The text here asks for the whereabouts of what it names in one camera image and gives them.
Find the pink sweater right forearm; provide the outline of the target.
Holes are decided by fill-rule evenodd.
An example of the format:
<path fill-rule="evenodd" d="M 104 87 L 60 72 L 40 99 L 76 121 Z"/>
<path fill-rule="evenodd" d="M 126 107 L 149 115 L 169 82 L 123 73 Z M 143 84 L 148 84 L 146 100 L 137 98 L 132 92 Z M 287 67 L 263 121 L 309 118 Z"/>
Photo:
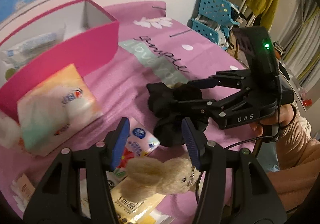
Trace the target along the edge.
<path fill-rule="evenodd" d="M 305 133 L 294 105 L 281 107 L 280 120 L 276 143 L 280 171 L 267 175 L 289 211 L 302 204 L 319 175 L 319 141 Z"/>

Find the person right hand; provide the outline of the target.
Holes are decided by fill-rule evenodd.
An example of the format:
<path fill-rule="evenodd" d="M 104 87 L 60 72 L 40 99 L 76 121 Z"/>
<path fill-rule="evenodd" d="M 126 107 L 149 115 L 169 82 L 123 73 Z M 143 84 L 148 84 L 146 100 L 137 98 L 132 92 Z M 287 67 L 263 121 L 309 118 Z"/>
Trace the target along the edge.
<path fill-rule="evenodd" d="M 264 126 L 279 124 L 281 128 L 285 128 L 294 120 L 295 116 L 296 108 L 292 104 L 286 104 L 280 107 L 280 111 L 276 110 L 272 116 L 249 123 L 249 126 L 255 135 L 260 137 L 264 134 Z"/>

